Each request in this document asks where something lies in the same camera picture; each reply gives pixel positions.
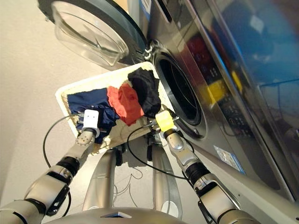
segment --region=clothes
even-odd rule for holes
[[[72,114],[83,113],[86,109],[99,111],[98,128],[102,128],[106,132],[100,132],[95,143],[102,143],[103,138],[109,135],[112,127],[116,125],[115,121],[120,118],[108,103],[107,88],[70,94],[67,95],[67,100]],[[76,126],[78,130],[81,130],[82,127],[82,124]]]
[[[155,115],[161,109],[158,92],[159,79],[154,77],[153,71],[143,70],[142,68],[130,73],[128,79],[137,92],[138,102],[143,109],[144,115],[155,118]]]
[[[144,115],[138,103],[137,93],[129,84],[122,84],[120,89],[109,86],[107,95],[109,104],[114,107],[121,120],[128,126]]]

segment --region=beige floor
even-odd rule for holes
[[[0,17],[0,206],[3,206],[22,199],[29,185],[47,169],[42,154],[43,137],[50,125],[62,117],[54,96],[56,90],[106,70],[62,46],[55,38],[54,25],[45,21],[36,0],[2,1]],[[49,161],[52,164],[58,161],[73,141],[66,122],[55,127],[46,144]],[[99,158],[100,155],[89,157],[71,184],[70,213],[82,209]],[[152,170],[139,165],[136,168],[143,172],[143,178],[131,180],[132,197],[138,206],[152,208]],[[139,175],[128,163],[116,169],[119,190],[127,185],[131,173]],[[178,180],[178,185],[183,220],[200,223],[203,219],[195,193],[186,182]],[[115,205],[134,204],[126,192],[117,198]],[[66,203],[56,217],[64,212],[65,206]]]

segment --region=robotic arm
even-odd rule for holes
[[[240,210],[232,193],[185,146],[180,133],[172,129],[174,124],[170,113],[163,111],[156,115],[156,120],[161,130],[164,131],[171,154],[176,157],[179,166],[199,197],[198,206],[207,223],[258,224],[259,222],[251,215]]]
[[[100,134],[99,112],[85,110],[82,133],[65,156],[38,178],[27,190],[24,200],[0,208],[0,223],[39,224],[44,215],[57,214],[70,188],[69,185],[92,151]]]
[[[99,113],[85,110],[82,134],[66,155],[28,189],[24,200],[14,201],[0,208],[0,223],[40,224],[44,215],[57,214],[69,192],[69,185],[85,163],[95,138],[100,134],[97,128]],[[234,196],[217,177],[209,172],[200,159],[187,147],[180,133],[172,129],[174,124],[168,111],[156,115],[156,121],[168,142],[170,151],[189,179],[199,197],[199,208],[208,223],[258,224],[253,217],[240,210]]]

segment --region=laundry basket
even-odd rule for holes
[[[159,78],[158,74],[155,70],[155,67],[150,62],[143,62],[139,64],[135,64],[123,69],[118,69],[115,71],[107,72],[105,74],[101,74],[98,76],[94,76],[91,78],[83,79],[81,81],[66,85],[64,87],[59,88],[56,91],[56,99],[58,104],[65,116],[71,115],[71,111],[69,109],[69,104],[67,101],[67,95],[74,94],[77,92],[83,91],[91,91],[94,89],[102,89],[107,88],[108,86],[113,86],[119,88],[124,82],[131,84],[128,81],[128,74],[137,70],[138,68],[142,68],[144,70],[152,70],[154,73],[154,77]],[[161,82],[159,83],[159,97],[161,99],[161,103],[166,105],[168,108],[172,108],[171,103],[167,97],[165,89],[163,88]],[[68,123],[71,127],[72,132],[77,137],[78,131],[76,129],[76,123],[78,121],[77,116],[71,116],[68,119]],[[145,125],[147,123],[146,117],[139,118],[135,124],[131,126],[127,126],[120,119],[116,121],[116,126],[114,126],[110,132],[110,134],[103,139],[101,144],[95,144],[94,150],[92,154],[98,154],[105,152],[109,148],[118,146],[127,141],[128,135],[134,131],[135,129]],[[143,136],[150,132],[149,128],[141,129],[135,132],[130,139],[135,139],[140,136]]]

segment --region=orange cloth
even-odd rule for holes
[[[109,86],[107,96],[109,104],[114,107],[121,120],[128,126],[144,115],[138,103],[137,93],[129,84],[122,84],[120,89]]]

